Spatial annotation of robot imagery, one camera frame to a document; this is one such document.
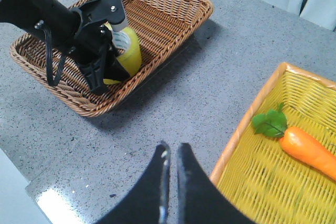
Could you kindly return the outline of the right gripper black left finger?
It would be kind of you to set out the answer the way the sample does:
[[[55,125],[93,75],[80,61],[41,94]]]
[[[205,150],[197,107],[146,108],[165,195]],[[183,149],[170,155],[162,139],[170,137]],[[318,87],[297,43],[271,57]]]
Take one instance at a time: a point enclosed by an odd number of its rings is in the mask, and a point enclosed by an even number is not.
[[[170,160],[170,148],[165,142],[161,142],[132,189],[97,223],[166,223]]]

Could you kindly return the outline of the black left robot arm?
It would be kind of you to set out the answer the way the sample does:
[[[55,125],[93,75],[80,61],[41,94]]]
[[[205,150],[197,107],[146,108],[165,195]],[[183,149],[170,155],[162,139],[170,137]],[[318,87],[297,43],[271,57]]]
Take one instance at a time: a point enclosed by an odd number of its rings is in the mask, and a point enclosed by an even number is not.
[[[105,79],[124,81],[130,73],[118,62],[113,33],[127,25],[122,0],[89,0],[66,8],[59,0],[1,0],[1,22],[10,23],[46,44],[46,76],[57,86],[67,57],[89,89],[102,95]]]

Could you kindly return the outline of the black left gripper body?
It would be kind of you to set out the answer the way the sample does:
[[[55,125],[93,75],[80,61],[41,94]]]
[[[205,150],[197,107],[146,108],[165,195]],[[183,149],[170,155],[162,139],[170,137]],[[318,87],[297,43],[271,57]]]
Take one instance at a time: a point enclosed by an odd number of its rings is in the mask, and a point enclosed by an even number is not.
[[[88,49],[97,54],[105,41],[112,42],[112,33],[104,26],[108,22],[103,17],[101,0],[90,0],[70,10],[79,17],[78,29],[73,37],[76,49],[70,54],[78,64],[82,50]]]

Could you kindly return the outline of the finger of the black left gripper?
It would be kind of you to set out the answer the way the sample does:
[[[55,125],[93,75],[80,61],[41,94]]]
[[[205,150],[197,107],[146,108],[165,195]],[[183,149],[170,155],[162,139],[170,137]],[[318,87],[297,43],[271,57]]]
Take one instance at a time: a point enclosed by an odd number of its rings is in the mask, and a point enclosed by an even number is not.
[[[130,77],[126,69],[118,62],[118,51],[111,42],[104,42],[104,74],[107,80],[124,81]]]
[[[103,82],[106,67],[108,43],[105,42],[99,48],[98,53],[82,50],[78,68],[85,78],[90,92],[95,95],[102,95],[108,88]]]

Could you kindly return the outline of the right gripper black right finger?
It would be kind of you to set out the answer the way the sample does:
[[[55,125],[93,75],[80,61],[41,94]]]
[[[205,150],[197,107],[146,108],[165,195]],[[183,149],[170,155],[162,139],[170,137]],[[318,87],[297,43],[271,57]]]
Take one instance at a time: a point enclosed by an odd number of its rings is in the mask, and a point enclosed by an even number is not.
[[[177,177],[178,223],[253,223],[217,190],[188,143],[178,148]]]

